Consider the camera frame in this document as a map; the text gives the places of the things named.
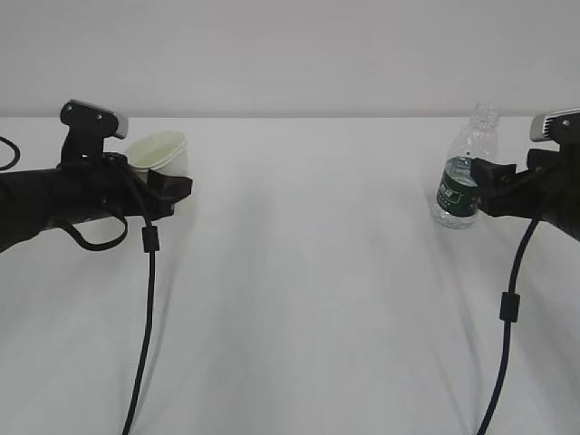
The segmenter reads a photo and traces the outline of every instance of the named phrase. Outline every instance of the white wall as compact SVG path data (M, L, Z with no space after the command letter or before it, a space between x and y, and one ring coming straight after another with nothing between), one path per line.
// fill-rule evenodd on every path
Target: white wall
M508 113L580 103L576 0L2 0L0 115Z

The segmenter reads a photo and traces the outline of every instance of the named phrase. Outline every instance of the green bottle label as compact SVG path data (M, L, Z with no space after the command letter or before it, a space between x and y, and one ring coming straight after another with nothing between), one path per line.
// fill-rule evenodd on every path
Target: green bottle label
M445 211L458 218L468 218L478 211L477 187L466 186L443 172L437 192L437 203Z

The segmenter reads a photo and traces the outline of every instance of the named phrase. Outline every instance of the black strap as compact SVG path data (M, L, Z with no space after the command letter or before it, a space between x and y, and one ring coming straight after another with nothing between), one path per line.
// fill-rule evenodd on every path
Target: black strap
M68 233L69 236L71 236L74 239L74 241L77 244L79 244L80 247L83 247L87 251L92 251L92 252L106 251L108 249L116 247L120 242L122 242L125 239L125 237L127 236L128 230L129 230L129 224L127 223L127 219L121 213L117 213L116 211L114 211L112 209L108 209L108 208L106 208L105 210L113 218L116 218L125 226L125 229L123 229L123 232L121 233L121 235L118 236L117 238L114 238L113 240L111 240L109 242L104 242L104 243L88 242L82 236L81 232L78 229L73 227L73 225L70 222L67 222L64 219L56 218L53 221L53 225L55 227L58 227L58 228L64 230L66 233Z

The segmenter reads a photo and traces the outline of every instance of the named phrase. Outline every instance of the white plastic cup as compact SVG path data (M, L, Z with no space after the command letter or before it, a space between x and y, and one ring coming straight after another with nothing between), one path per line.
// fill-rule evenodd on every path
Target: white plastic cup
M137 176L147 182L149 170L171 177L188 175L188 140L178 131L160 131L132 143L125 155Z

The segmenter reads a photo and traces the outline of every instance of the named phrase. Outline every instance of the cable ferrite bead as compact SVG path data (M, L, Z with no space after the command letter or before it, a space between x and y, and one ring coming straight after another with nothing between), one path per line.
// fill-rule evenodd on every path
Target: cable ferrite bead
M517 322L519 313L519 295L517 293L504 292L501 295L501 308L499 318L504 322Z
M143 249L145 253L156 252L160 250L160 235L157 227L151 225L150 227L143 227L141 230L143 235Z

